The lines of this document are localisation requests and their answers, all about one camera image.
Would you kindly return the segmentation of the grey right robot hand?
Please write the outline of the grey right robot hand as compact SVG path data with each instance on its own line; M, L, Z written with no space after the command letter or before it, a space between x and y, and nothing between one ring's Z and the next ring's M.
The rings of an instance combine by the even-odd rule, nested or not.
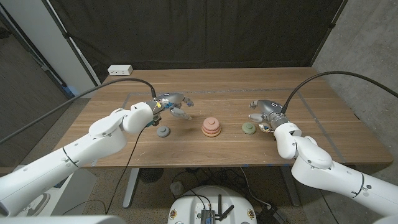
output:
M259 109L259 113L250 114L248 117L255 123L266 123L272 129L289 123L289 119L282 113L282 105L271 100L256 100L249 104L252 109Z

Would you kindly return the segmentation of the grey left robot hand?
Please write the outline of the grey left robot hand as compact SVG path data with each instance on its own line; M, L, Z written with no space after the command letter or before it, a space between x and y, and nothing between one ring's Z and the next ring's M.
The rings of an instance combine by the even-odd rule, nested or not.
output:
M181 107L184 103L188 107L192 107L194 103L189 97L181 93L165 93L146 103L151 107L154 116L159 115L162 111L169 110L174 117L186 120L192 119Z

